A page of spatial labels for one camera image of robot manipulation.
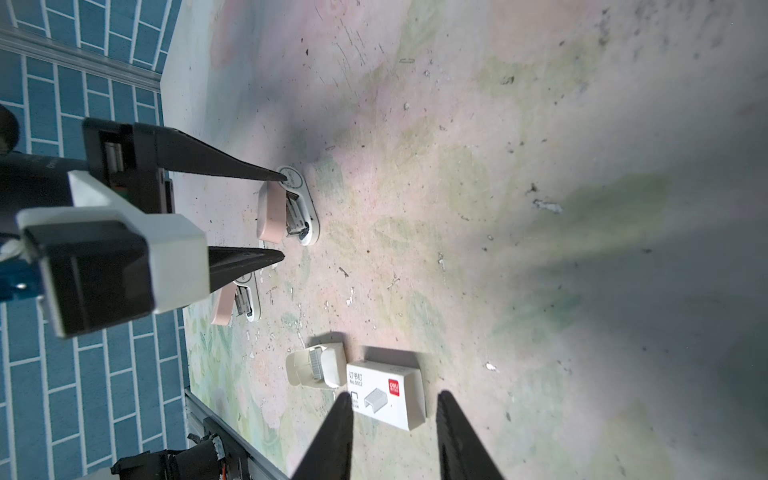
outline blue tile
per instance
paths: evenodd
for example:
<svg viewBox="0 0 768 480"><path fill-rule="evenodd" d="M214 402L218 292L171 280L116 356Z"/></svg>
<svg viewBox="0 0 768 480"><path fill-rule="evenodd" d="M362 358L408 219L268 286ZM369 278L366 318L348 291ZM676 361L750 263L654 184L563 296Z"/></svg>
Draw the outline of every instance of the blue tile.
<svg viewBox="0 0 768 480"><path fill-rule="evenodd" d="M109 35L108 57L124 63L131 61L131 41L116 35Z"/></svg>
<svg viewBox="0 0 768 480"><path fill-rule="evenodd" d="M160 46L164 51L168 51L170 48L170 40L174 36L174 28L176 28L176 19L179 16L179 8L181 8L181 0L173 0L170 4L170 12L168 12L168 21L165 23L163 44Z"/></svg>
<svg viewBox="0 0 768 480"><path fill-rule="evenodd" d="M78 346L96 345L97 343L103 343L104 339L101 337L101 330L97 332L85 333L78 336Z"/></svg>
<svg viewBox="0 0 768 480"><path fill-rule="evenodd" d="M93 93L88 94L88 117L110 120L111 115L109 97Z"/></svg>
<svg viewBox="0 0 768 480"><path fill-rule="evenodd" d="M163 99L161 98L160 94L157 94L157 113L160 114L160 125L165 125L163 123Z"/></svg>
<svg viewBox="0 0 768 480"><path fill-rule="evenodd" d="M16 20L31 23L38 27L45 25L40 4L40 2L30 2L30 0L11 0L13 11L16 14Z"/></svg>
<svg viewBox="0 0 768 480"><path fill-rule="evenodd" d="M78 391L75 387L48 396L51 409L51 439L63 439L79 432Z"/></svg>
<svg viewBox="0 0 768 480"><path fill-rule="evenodd" d="M183 400L179 399L165 406L165 439L171 450L185 450L187 448Z"/></svg>
<svg viewBox="0 0 768 480"><path fill-rule="evenodd" d="M45 417L40 362L11 367L13 423L16 465L35 465L39 478L48 477L48 464L41 462L48 454L45 448Z"/></svg>
<svg viewBox="0 0 768 480"><path fill-rule="evenodd" d="M141 438L161 432L160 397L157 391L157 364L154 357L154 338L148 336L134 341L136 350L136 378L141 411Z"/></svg>
<svg viewBox="0 0 768 480"><path fill-rule="evenodd" d="M80 6L80 39L104 47L104 9L85 0Z"/></svg>
<svg viewBox="0 0 768 480"><path fill-rule="evenodd" d="M163 69L165 69L165 59L167 55L165 53L160 52L160 54L157 55L157 65L154 66L154 70L157 73L163 73Z"/></svg>
<svg viewBox="0 0 768 480"><path fill-rule="evenodd" d="M74 20L55 13L48 13L48 26L51 28L51 38L73 47L78 46L74 33Z"/></svg>
<svg viewBox="0 0 768 480"><path fill-rule="evenodd" d="M134 404L134 374L121 373L111 378L112 381L112 413L119 419L136 412Z"/></svg>
<svg viewBox="0 0 768 480"><path fill-rule="evenodd" d="M179 330L179 344L181 346L181 375L184 377L184 388L190 385L190 367L187 360L187 329Z"/></svg>
<svg viewBox="0 0 768 480"><path fill-rule="evenodd" d="M109 455L107 377L101 348L80 352L80 383L85 427L85 456L88 463Z"/></svg>
<svg viewBox="0 0 768 480"><path fill-rule="evenodd" d="M53 64L37 58L27 57L27 73L53 80Z"/></svg>
<svg viewBox="0 0 768 480"><path fill-rule="evenodd" d="M46 157L58 157L58 145L41 144L40 142L32 141L32 153Z"/></svg>
<svg viewBox="0 0 768 480"><path fill-rule="evenodd" d="M141 105L138 105L136 107L136 112L139 114L139 123L151 125L157 124L157 120L155 120L154 116L154 108L142 107Z"/></svg>
<svg viewBox="0 0 768 480"><path fill-rule="evenodd" d="M114 447L118 458L132 457L139 453L139 434L136 417L114 424Z"/></svg>
<svg viewBox="0 0 768 480"><path fill-rule="evenodd" d="M83 72L71 68L58 68L58 97L61 112L85 116L85 96L83 95Z"/></svg>
<svg viewBox="0 0 768 480"><path fill-rule="evenodd" d="M5 407L0 407L0 458L8 458L8 412Z"/></svg>
<svg viewBox="0 0 768 480"><path fill-rule="evenodd" d="M109 29L125 37L134 36L134 14L136 0L120 0L112 4L109 12Z"/></svg>
<svg viewBox="0 0 768 480"><path fill-rule="evenodd" d="M134 93L133 89L119 81L112 81L112 104L114 105L114 120L124 124L132 124L134 117Z"/></svg>
<svg viewBox="0 0 768 480"><path fill-rule="evenodd" d="M72 0L45 0L45 6L52 8L57 12L74 16Z"/></svg>
<svg viewBox="0 0 768 480"><path fill-rule="evenodd" d="M149 90L136 87L136 101L140 104L154 106L154 93Z"/></svg>
<svg viewBox="0 0 768 480"><path fill-rule="evenodd" d="M147 22L158 28L163 26L163 17L165 15L165 4L167 0L146 0L141 4L141 14L139 20Z"/></svg>
<svg viewBox="0 0 768 480"><path fill-rule="evenodd" d="M0 100L24 103L22 94L22 57L10 51L0 50Z"/></svg>
<svg viewBox="0 0 768 480"><path fill-rule="evenodd" d="M45 327L45 364L48 366L48 388L71 385L74 383L74 353L72 340L60 339L53 330L53 325Z"/></svg>
<svg viewBox="0 0 768 480"><path fill-rule="evenodd" d="M131 367L131 339L128 335L128 324L111 326L107 329L107 346L109 348L109 371L119 372Z"/></svg>
<svg viewBox="0 0 768 480"><path fill-rule="evenodd" d="M160 358L176 355L176 320L173 312L160 313L157 318L157 351Z"/></svg>
<svg viewBox="0 0 768 480"><path fill-rule="evenodd" d="M154 327L152 326L152 315L146 316L142 319L134 320L134 336L144 335L145 333L152 333Z"/></svg>
<svg viewBox="0 0 768 480"><path fill-rule="evenodd" d="M97 75L86 74L85 81L88 83L88 90L100 91L103 94L109 93L109 80Z"/></svg>
<svg viewBox="0 0 768 480"><path fill-rule="evenodd" d="M58 140L53 84L28 79L29 123L32 137Z"/></svg>
<svg viewBox="0 0 768 480"><path fill-rule="evenodd" d="M136 47L134 48L134 58L146 61L149 65L154 64L154 53L157 50L157 42L160 41L160 32L146 25L139 25L136 34Z"/></svg>
<svg viewBox="0 0 768 480"><path fill-rule="evenodd" d="M83 120L61 117L61 136L64 141L64 156L85 160Z"/></svg>
<svg viewBox="0 0 768 480"><path fill-rule="evenodd" d="M149 442L144 443L143 450L145 452L162 452L165 450L165 447L163 447L163 437L157 437L155 440L150 440Z"/></svg>
<svg viewBox="0 0 768 480"><path fill-rule="evenodd" d="M103 468L110 468L112 465L113 465L112 459L111 458L107 458L103 462L99 462L96 465L88 467L88 473L98 472L99 470L102 470ZM107 472L104 473L104 476L109 478L109 475L108 475Z"/></svg>
<svg viewBox="0 0 768 480"><path fill-rule="evenodd" d="M53 472L57 480L72 480L83 476L80 439L53 446Z"/></svg>
<svg viewBox="0 0 768 480"><path fill-rule="evenodd" d="M175 399L181 395L178 359L160 364L160 378L163 384L163 400Z"/></svg>
<svg viewBox="0 0 768 480"><path fill-rule="evenodd" d="M40 355L38 309L35 299L5 304L8 314L8 357L12 362Z"/></svg>
<svg viewBox="0 0 768 480"><path fill-rule="evenodd" d="M92 51L92 52L94 52L96 54L99 54L99 55L104 55L104 49L102 47L95 47L93 45L86 45L84 43L84 44L80 45L80 48L82 48L83 50Z"/></svg>

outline white cardboard box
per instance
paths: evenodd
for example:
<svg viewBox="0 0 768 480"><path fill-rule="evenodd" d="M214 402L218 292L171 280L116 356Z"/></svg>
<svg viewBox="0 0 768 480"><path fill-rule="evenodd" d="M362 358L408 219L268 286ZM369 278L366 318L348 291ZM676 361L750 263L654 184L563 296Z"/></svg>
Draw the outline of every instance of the white cardboard box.
<svg viewBox="0 0 768 480"><path fill-rule="evenodd" d="M347 363L347 389L352 410L403 430L425 421L422 372L385 363Z"/></svg>

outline debris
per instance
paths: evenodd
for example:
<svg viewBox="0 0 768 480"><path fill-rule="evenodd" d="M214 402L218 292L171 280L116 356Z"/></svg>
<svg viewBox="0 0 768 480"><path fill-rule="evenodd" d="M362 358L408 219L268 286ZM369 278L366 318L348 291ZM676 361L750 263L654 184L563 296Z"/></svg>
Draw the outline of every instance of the debris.
<svg viewBox="0 0 768 480"><path fill-rule="evenodd" d="M562 214L563 213L563 207L560 205L554 203L554 202L545 202L543 200L539 200L538 198L536 200L533 200L533 204L536 206L536 208L540 208L543 210L549 210L553 214Z"/></svg>

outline metal frame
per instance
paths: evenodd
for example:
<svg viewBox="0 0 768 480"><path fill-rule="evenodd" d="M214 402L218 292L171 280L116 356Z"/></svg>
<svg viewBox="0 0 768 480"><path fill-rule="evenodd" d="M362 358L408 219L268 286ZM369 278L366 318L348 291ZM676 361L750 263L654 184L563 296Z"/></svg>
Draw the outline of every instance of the metal frame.
<svg viewBox="0 0 768 480"><path fill-rule="evenodd" d="M0 49L160 93L161 75L19 28L0 25Z"/></svg>
<svg viewBox="0 0 768 480"><path fill-rule="evenodd" d="M209 409L200 399L198 399L190 389L184 389L184 395L187 397L186 415L190 420L190 433L192 432L193 422L199 422L200 426L203 425L203 420L206 417L211 417L222 429L232 435L237 440L240 446L248 452L248 469L250 476L253 480L289 480L288 476L281 472L272 462L270 462L264 455L256 450L250 443L248 443L239 433L230 427L224 420L221 419L213 410Z"/></svg>

